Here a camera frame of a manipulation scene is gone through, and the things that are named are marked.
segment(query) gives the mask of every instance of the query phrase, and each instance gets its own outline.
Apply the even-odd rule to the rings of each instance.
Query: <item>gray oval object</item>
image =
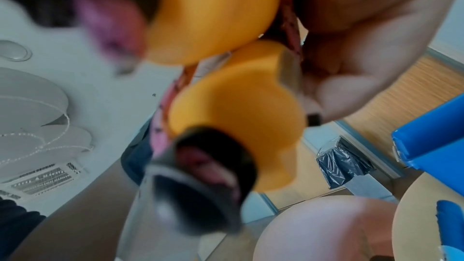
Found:
[[[19,43],[0,40],[0,56],[9,61],[26,61],[31,58],[32,52]]]

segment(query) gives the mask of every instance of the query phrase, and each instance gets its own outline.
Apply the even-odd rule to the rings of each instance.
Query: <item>black sleeve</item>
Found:
[[[6,260],[44,219],[39,212],[27,212],[14,201],[0,198],[0,260]]]
[[[153,156],[149,130],[150,121],[141,128],[139,134],[121,155],[122,168],[137,185],[141,184],[145,175],[145,166],[150,163]]]

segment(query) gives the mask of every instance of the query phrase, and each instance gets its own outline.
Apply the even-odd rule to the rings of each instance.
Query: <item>black cap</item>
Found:
[[[194,146],[209,154],[236,176],[239,201],[232,188],[202,182],[176,161],[176,150]],[[257,178],[250,154],[234,139],[211,128],[193,128],[177,137],[147,167],[151,176],[155,211],[165,224],[190,235],[223,231],[238,233],[240,210]]]

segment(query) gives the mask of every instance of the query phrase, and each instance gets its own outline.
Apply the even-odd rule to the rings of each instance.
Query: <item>beige round stool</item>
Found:
[[[360,261],[393,256],[396,204],[329,196],[297,204],[274,219],[258,240],[253,261]]]

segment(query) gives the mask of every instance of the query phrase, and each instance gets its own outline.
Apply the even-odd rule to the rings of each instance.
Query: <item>white cord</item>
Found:
[[[5,160],[2,160],[0,161],[0,165],[2,164],[6,164],[6,163],[13,163],[13,162],[16,162],[16,161],[20,161],[22,159],[25,159],[25,158],[28,158],[28,157],[31,157],[32,155],[34,154],[37,154],[39,152],[42,152],[43,151],[43,148],[47,145],[50,145],[51,143],[59,140],[62,136],[64,136],[68,130],[69,130],[69,126],[70,126],[70,119],[69,119],[69,116],[66,114],[66,111],[63,111],[61,109],[59,109],[58,107],[54,106],[54,105],[51,105],[51,104],[48,104],[46,102],[43,102],[43,101],[40,101],[40,100],[35,100],[35,99],[30,99],[30,98],[24,98],[24,97],[16,97],[16,96],[4,96],[4,95],[0,95],[0,99],[9,99],[9,100],[20,100],[20,101],[28,101],[28,102],[33,102],[33,103],[39,103],[39,104],[42,104],[42,105],[45,105],[45,106],[49,106],[53,109],[56,109],[58,110],[59,112],[61,112],[65,117],[66,117],[66,128],[64,129],[64,131],[58,136],[56,137],[55,139],[51,140],[50,142],[48,143],[45,143],[44,139],[43,138],[40,138],[36,135],[33,135],[33,134],[28,134],[28,133],[15,133],[15,132],[12,132],[12,133],[8,133],[8,134],[0,134],[0,137],[6,137],[6,136],[23,136],[23,135],[29,135],[31,137],[34,137],[34,138],[39,138],[41,141],[42,141],[42,145],[37,147],[35,151],[33,151],[32,153],[29,153],[25,156],[22,156],[22,157],[18,157],[18,158],[15,158],[15,159],[11,159],[11,158],[8,158],[8,159],[5,159]],[[52,149],[58,149],[58,147],[53,147],[53,148],[49,148],[47,150],[52,150]]]

